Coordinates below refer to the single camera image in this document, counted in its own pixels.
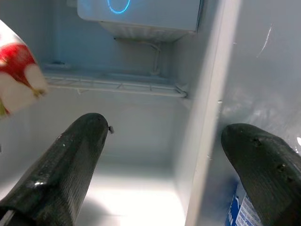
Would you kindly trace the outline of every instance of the blue light ring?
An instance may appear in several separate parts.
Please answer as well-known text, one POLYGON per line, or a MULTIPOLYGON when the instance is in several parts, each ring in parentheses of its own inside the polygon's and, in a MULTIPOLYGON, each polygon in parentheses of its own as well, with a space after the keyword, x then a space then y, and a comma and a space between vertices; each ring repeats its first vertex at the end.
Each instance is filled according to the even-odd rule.
POLYGON ((109 6, 111 12, 113 12, 113 13, 115 13, 115 14, 122 14, 122 13, 124 13, 124 12, 127 10, 127 8, 129 7, 130 2, 131 2, 131 0, 128 0, 128 1, 127 1, 127 5, 124 7, 123 10, 121 10, 121 11, 116 11, 116 10, 114 10, 113 7, 111 6, 111 0, 107 0, 107 1, 108 1, 108 6, 109 6))

